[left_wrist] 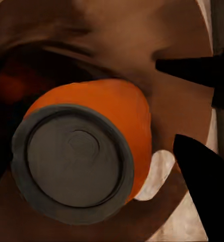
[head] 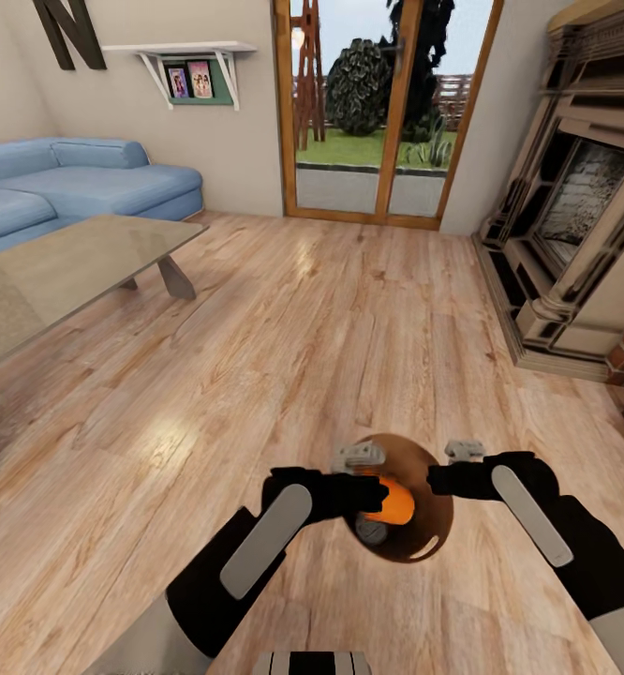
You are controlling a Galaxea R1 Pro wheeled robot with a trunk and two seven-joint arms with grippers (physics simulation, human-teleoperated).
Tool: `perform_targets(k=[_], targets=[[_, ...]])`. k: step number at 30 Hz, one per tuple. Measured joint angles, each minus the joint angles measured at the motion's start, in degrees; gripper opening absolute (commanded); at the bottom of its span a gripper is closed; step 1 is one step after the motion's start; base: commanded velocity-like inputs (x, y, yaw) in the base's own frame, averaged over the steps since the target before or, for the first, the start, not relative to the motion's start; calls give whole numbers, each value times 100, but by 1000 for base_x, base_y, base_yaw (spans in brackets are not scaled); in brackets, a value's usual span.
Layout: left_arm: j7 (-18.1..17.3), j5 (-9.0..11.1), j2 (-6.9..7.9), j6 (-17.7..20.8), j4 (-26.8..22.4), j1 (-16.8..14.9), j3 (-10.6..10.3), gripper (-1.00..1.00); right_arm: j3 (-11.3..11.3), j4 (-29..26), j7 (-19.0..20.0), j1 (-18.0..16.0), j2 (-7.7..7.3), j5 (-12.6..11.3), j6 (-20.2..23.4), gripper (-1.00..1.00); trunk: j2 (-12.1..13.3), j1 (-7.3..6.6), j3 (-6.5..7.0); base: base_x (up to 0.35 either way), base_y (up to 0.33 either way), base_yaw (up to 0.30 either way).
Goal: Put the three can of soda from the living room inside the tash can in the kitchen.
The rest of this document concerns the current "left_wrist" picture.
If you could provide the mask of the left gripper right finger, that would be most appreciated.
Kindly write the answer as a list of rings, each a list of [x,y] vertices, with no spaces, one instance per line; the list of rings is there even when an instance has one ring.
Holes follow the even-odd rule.
[[[224,159],[180,134],[175,136],[174,155],[209,242],[224,242]]]

